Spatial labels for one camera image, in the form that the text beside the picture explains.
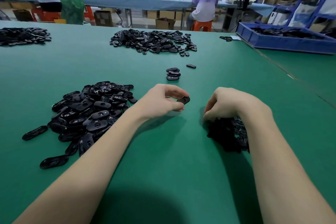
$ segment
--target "green work surface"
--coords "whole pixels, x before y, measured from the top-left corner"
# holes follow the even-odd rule
[[[31,141],[22,135],[46,125],[51,105],[64,94],[105,80],[133,84],[138,99],[157,83],[173,83],[191,101],[179,116],[158,119],[138,133],[92,223],[262,222],[250,155],[223,152],[202,127],[204,107],[218,86],[249,92],[272,108],[313,183],[336,209],[336,111],[244,42],[192,32],[198,51],[190,57],[143,55],[109,45],[118,28],[0,22],[29,26],[48,29],[52,42],[0,47],[1,223],[12,222],[78,158],[42,170],[40,162],[63,154],[69,143],[50,130]],[[170,67],[180,69],[179,81],[166,80]]]
[[[259,51],[336,107],[336,55]]]

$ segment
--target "blue storage bin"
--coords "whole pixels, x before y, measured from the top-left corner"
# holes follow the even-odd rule
[[[262,29],[300,29],[303,32],[318,35],[323,39],[306,39],[284,36],[262,35],[251,28],[260,27]],[[336,54],[336,39],[319,33],[312,32],[306,28],[295,28],[286,26],[274,26],[267,24],[239,23],[237,34],[254,48],[283,50],[292,52],[310,52],[320,54]]]

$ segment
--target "blue table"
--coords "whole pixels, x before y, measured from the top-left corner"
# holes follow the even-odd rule
[[[19,0],[19,1],[38,1],[38,0]],[[191,0],[83,0],[86,5],[124,8],[124,9],[140,9],[140,10],[183,10],[194,7]],[[236,8],[237,5],[228,4],[225,1],[219,1],[218,8]],[[262,16],[268,16],[274,9],[273,5],[253,3],[248,6],[249,9],[255,10]]]

